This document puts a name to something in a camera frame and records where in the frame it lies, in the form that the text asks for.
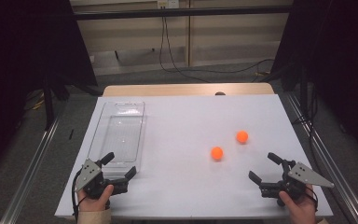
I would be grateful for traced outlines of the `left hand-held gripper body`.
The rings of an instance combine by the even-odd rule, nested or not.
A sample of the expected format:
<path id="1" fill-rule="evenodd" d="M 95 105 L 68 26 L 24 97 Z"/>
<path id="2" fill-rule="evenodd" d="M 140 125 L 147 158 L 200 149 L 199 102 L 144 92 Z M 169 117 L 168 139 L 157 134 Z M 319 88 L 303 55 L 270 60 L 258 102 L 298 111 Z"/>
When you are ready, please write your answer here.
<path id="1" fill-rule="evenodd" d="M 107 179 L 103 177 L 102 166 L 108 162 L 110 162 L 110 159 L 101 159 L 98 161 L 86 159 L 76 178 L 74 191 L 79 192 L 83 189 L 91 199 L 99 199 L 105 188 L 112 185 L 114 187 L 112 195 L 126 193 L 129 185 L 128 175 L 117 179 Z"/>

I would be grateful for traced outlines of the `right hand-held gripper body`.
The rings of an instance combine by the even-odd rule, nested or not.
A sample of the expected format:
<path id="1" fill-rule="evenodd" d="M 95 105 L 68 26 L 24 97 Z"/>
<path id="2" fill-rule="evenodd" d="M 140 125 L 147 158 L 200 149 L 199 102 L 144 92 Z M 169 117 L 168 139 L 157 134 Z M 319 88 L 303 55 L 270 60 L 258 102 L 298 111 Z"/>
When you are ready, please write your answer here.
<path id="1" fill-rule="evenodd" d="M 284 206 L 279 192 L 285 191 L 292 200 L 306 196 L 307 185 L 333 188 L 335 184 L 314 172 L 302 162 L 282 159 L 282 179 L 276 183 L 261 182 L 258 186 L 263 198 L 274 198 L 279 206 Z M 318 198 L 313 191 L 313 201 L 318 205 Z"/>

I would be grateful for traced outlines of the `clear plastic container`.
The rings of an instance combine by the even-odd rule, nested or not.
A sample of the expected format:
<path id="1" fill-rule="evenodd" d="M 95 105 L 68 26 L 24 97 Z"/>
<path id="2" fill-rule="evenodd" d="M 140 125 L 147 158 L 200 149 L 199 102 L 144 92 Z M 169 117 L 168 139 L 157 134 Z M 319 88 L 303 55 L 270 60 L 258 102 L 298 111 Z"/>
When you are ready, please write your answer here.
<path id="1" fill-rule="evenodd" d="M 133 166 L 140 170 L 145 120 L 144 102 L 103 103 L 88 157 L 97 161 L 110 152 L 115 154 L 102 167 L 105 178 L 120 178 Z"/>

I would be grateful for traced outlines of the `orange ball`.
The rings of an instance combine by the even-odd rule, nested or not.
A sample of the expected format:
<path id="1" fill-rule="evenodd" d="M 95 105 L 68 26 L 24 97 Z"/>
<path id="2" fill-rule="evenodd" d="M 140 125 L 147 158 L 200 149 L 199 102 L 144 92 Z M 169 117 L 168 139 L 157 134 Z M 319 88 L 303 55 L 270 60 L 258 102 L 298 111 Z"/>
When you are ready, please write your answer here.
<path id="1" fill-rule="evenodd" d="M 236 134 L 236 139 L 239 143 L 245 144 L 249 138 L 249 135 L 246 131 L 238 131 Z"/>
<path id="2" fill-rule="evenodd" d="M 214 160 L 221 160 L 223 158 L 224 151 L 221 147 L 213 147 L 211 149 L 211 156 Z"/>

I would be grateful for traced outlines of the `person's left hand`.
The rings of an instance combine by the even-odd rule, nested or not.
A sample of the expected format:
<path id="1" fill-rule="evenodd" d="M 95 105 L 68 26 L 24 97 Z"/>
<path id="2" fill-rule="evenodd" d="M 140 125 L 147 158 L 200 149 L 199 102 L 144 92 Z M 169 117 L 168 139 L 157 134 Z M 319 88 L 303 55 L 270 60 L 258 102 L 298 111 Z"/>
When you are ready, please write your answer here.
<path id="1" fill-rule="evenodd" d="M 99 212 L 104 211 L 106 204 L 109 201 L 111 194 L 114 190 L 113 185 L 108 185 L 101 197 L 97 200 L 91 199 L 88 194 L 82 189 L 77 193 L 78 208 L 80 212 Z"/>

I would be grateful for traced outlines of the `person's right hand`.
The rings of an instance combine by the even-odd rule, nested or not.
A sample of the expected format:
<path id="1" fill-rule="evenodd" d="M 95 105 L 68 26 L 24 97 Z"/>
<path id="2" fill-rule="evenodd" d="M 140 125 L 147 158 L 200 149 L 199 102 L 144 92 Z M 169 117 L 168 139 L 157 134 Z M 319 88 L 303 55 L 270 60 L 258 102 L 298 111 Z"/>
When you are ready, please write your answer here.
<path id="1" fill-rule="evenodd" d="M 285 191 L 280 191 L 279 196 L 289 210 L 290 224 L 317 224 L 312 185 L 307 185 L 306 196 L 296 201 L 293 201 Z"/>

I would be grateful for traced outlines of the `white board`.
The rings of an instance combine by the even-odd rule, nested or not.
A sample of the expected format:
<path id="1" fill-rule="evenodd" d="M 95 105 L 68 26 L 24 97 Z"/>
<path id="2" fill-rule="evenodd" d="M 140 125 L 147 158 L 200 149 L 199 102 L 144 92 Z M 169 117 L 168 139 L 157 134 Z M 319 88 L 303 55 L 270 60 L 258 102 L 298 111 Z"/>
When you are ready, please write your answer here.
<path id="1" fill-rule="evenodd" d="M 286 217 L 263 198 L 248 174 L 282 177 L 269 160 L 308 159 L 276 94 L 145 97 L 140 170 L 128 192 L 112 197 L 116 219 L 247 219 Z M 246 131 L 245 144 L 236 139 Z M 221 147 L 223 158 L 211 156 Z"/>

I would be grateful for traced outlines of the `black stand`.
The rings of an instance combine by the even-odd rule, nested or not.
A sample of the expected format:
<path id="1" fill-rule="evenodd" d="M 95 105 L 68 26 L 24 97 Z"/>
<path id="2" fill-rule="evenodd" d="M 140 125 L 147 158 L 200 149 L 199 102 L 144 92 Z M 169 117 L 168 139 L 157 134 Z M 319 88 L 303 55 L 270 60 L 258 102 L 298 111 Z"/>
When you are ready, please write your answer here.
<path id="1" fill-rule="evenodd" d="M 53 103 L 52 103 L 52 95 L 51 88 L 48 84 L 48 77 L 44 77 L 43 79 L 43 93 L 44 93 L 44 102 L 45 102 L 45 110 L 46 110 L 46 128 L 47 131 L 55 120 Z"/>

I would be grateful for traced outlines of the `wooden table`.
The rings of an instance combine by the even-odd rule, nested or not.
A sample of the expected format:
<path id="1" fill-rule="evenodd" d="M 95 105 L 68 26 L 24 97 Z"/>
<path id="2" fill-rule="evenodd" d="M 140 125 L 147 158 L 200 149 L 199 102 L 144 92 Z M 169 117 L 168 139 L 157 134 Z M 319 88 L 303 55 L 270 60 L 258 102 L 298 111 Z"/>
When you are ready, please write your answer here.
<path id="1" fill-rule="evenodd" d="M 248 95 L 274 94 L 268 83 L 202 83 L 111 85 L 104 89 L 103 97 L 111 96 L 179 96 L 179 95 Z"/>

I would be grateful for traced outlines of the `dark curtain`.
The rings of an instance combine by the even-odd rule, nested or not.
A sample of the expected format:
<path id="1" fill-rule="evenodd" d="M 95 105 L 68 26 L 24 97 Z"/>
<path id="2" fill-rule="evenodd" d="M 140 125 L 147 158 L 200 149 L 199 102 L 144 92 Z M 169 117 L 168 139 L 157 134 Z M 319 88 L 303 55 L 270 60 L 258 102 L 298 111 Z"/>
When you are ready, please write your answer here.
<path id="1" fill-rule="evenodd" d="M 0 0 L 0 157 L 32 91 L 97 84 L 70 0 Z"/>
<path id="2" fill-rule="evenodd" d="M 302 74 L 358 142 L 358 0 L 293 0 L 272 73 L 290 91 Z"/>

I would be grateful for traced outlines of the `black horizontal bar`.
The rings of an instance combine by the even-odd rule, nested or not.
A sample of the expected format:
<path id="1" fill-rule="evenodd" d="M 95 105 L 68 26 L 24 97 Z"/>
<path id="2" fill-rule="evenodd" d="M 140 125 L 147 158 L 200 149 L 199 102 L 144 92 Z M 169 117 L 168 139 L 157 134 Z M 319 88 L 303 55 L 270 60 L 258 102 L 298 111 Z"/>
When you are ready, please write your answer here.
<path id="1" fill-rule="evenodd" d="M 289 13 L 292 11 L 292 9 L 293 8 L 291 6 L 168 8 L 126 11 L 77 12 L 72 15 L 72 18 L 76 21 L 89 21 L 187 16 L 276 14 Z"/>

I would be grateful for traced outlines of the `metal floor rail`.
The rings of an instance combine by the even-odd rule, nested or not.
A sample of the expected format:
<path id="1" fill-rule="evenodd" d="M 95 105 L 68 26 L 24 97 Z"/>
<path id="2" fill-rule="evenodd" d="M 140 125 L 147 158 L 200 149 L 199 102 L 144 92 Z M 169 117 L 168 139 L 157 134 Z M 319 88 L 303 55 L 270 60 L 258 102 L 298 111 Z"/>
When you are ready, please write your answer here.
<path id="1" fill-rule="evenodd" d="M 358 224 L 358 197 L 350 187 L 344 175 L 340 172 L 336 162 L 332 158 L 328 148 L 324 144 L 320 135 L 314 128 L 313 122 L 307 119 L 305 113 L 300 109 L 300 103 L 293 93 L 287 95 L 287 99 L 299 119 L 301 126 L 310 140 L 310 151 L 313 155 L 318 155 L 327 173 L 332 177 L 342 201 L 348 208 L 354 223 Z"/>
<path id="2" fill-rule="evenodd" d="M 60 118 L 56 117 L 49 127 L 44 131 L 42 139 L 36 149 L 36 152 L 23 176 L 20 185 L 18 186 L 14 196 L 12 197 L 5 213 L 3 214 L 0 224 L 16 224 L 21 209 L 26 201 L 26 198 L 33 185 L 34 179 L 38 173 L 41 162 L 44 159 L 50 142 L 58 128 Z"/>

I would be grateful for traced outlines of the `white wall socket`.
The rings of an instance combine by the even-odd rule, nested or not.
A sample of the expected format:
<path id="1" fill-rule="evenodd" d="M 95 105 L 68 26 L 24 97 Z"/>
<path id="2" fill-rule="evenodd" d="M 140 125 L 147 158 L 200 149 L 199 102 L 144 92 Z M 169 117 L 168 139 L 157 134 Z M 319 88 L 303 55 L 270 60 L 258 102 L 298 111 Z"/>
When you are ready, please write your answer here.
<path id="1" fill-rule="evenodd" d="M 158 9 L 179 8 L 179 0 L 158 0 Z"/>

